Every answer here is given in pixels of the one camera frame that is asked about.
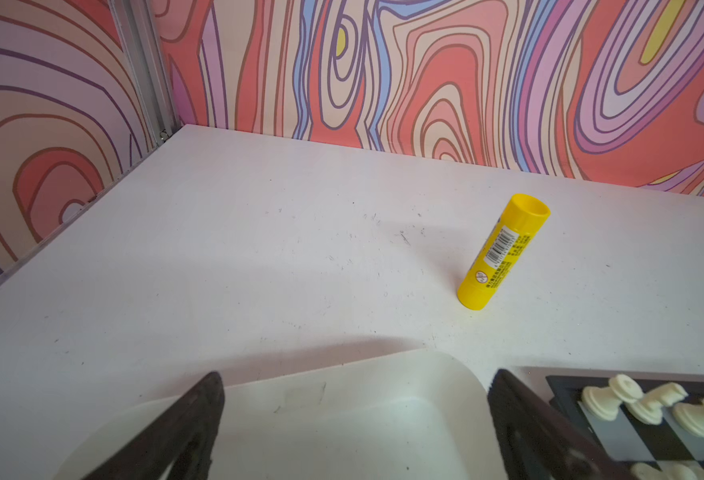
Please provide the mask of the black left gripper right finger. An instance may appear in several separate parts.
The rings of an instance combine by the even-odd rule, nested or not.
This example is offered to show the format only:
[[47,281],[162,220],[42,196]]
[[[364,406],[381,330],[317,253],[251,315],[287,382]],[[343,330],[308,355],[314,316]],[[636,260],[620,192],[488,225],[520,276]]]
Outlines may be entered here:
[[510,371],[496,372],[487,399],[510,479],[633,477]]

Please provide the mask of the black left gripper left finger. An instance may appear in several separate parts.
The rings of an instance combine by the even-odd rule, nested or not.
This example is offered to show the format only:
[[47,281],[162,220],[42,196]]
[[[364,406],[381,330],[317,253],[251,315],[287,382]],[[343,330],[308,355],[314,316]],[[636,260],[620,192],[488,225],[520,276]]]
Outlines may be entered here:
[[178,398],[88,479],[206,479],[226,396],[212,371]]

